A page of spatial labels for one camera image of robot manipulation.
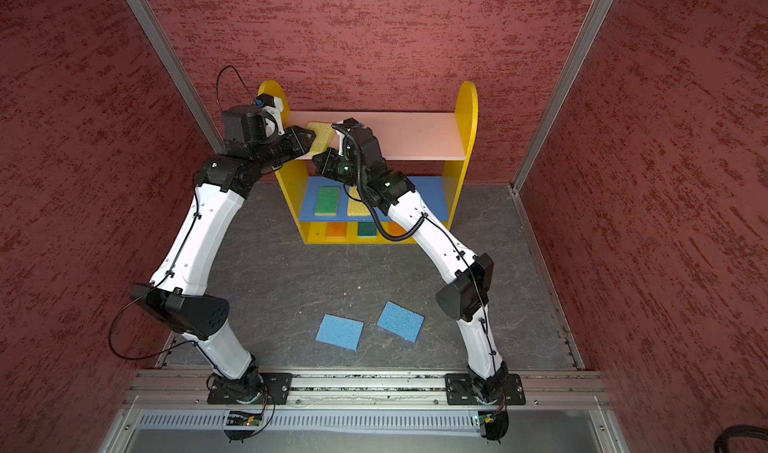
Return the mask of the yellow sponge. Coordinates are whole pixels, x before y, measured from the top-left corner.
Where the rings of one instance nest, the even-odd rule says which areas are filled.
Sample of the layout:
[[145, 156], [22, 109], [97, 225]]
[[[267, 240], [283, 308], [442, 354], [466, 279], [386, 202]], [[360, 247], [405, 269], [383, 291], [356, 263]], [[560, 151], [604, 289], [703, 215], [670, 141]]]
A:
[[346, 186], [345, 192], [348, 197], [346, 214], [349, 217], [364, 217], [370, 215], [368, 208], [360, 197], [356, 187]]
[[315, 139], [308, 152], [310, 157], [325, 152], [336, 136], [336, 131], [330, 123], [311, 121], [307, 123], [306, 128], [315, 134]]

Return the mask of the bright green sponge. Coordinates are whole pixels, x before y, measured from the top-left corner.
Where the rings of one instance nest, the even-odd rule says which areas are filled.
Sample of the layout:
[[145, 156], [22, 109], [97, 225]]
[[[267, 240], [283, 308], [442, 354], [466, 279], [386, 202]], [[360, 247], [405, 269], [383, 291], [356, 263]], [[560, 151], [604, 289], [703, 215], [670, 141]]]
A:
[[341, 190], [337, 186], [321, 186], [317, 190], [313, 214], [317, 217], [336, 216], [338, 214]]

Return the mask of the dark green sponge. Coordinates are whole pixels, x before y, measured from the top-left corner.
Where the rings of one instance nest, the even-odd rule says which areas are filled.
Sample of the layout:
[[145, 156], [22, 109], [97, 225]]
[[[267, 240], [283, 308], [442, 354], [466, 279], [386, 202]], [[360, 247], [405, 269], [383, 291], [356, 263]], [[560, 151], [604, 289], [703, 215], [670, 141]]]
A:
[[378, 229], [374, 222], [359, 222], [357, 224], [358, 238], [376, 238]]

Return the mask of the tan orange-backed sponge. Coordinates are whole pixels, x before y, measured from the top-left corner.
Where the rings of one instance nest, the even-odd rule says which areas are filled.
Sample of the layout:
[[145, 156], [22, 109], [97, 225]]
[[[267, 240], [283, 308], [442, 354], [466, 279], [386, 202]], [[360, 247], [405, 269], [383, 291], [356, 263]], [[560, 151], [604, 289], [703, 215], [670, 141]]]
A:
[[346, 222], [329, 222], [326, 224], [325, 237], [327, 239], [345, 239], [347, 237]]

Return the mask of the orange sponge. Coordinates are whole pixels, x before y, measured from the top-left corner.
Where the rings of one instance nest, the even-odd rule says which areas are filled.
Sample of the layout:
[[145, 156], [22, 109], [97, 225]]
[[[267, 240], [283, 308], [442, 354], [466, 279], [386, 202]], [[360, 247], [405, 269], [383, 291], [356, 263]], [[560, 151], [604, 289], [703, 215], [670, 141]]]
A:
[[407, 229], [403, 228], [396, 222], [388, 222], [386, 224], [387, 233], [395, 238], [407, 238]]

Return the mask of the light blue sponge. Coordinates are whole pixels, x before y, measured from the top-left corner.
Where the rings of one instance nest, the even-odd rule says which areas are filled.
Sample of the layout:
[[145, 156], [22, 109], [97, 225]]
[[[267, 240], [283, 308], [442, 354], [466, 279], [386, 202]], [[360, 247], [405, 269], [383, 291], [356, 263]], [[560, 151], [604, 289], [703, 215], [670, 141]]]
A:
[[325, 314], [315, 340], [355, 351], [359, 345], [364, 323], [335, 315]]
[[377, 326], [406, 341], [415, 343], [424, 323], [424, 317], [400, 305], [388, 301]]

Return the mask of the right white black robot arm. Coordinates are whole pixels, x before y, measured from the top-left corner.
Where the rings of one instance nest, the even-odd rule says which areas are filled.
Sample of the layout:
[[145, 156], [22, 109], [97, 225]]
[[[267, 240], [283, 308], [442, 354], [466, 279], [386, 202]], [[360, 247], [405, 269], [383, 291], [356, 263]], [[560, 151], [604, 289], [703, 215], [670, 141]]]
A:
[[485, 404], [501, 400], [508, 367], [496, 347], [489, 318], [493, 260], [473, 252], [435, 217], [411, 179], [387, 165], [370, 128], [354, 118], [330, 127], [339, 146], [313, 156], [316, 172], [354, 187], [383, 238], [412, 239], [432, 261], [445, 282], [435, 298], [459, 328], [473, 395]]

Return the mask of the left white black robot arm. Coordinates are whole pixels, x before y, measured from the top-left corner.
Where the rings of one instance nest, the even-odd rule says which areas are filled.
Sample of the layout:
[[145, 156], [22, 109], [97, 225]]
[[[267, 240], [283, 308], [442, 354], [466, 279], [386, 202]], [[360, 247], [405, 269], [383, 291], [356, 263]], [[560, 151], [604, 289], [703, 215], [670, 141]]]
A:
[[213, 368], [212, 400], [251, 404], [263, 397], [254, 356], [239, 342], [226, 299], [207, 292], [213, 261], [253, 185], [266, 173], [309, 152], [315, 132], [291, 126], [282, 135], [237, 143], [213, 155], [193, 176], [193, 199], [163, 262], [131, 299], [194, 345]]

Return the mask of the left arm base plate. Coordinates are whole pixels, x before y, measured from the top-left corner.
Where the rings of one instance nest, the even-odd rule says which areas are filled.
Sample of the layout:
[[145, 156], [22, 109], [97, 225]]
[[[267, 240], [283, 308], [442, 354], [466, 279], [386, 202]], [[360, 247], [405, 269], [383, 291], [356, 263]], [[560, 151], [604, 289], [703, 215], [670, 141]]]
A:
[[258, 373], [252, 371], [240, 379], [229, 379], [211, 373], [206, 380], [207, 403], [211, 405], [251, 405], [271, 401], [284, 405], [291, 388], [291, 373]]

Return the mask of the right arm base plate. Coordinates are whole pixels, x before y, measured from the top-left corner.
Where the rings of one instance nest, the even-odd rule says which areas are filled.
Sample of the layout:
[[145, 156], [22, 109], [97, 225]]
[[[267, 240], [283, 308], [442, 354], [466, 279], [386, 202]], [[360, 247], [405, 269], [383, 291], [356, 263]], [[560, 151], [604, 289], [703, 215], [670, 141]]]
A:
[[522, 406], [527, 402], [518, 374], [508, 373], [482, 380], [469, 373], [448, 373], [444, 380], [449, 405], [500, 406], [502, 399], [506, 400], [507, 406]]

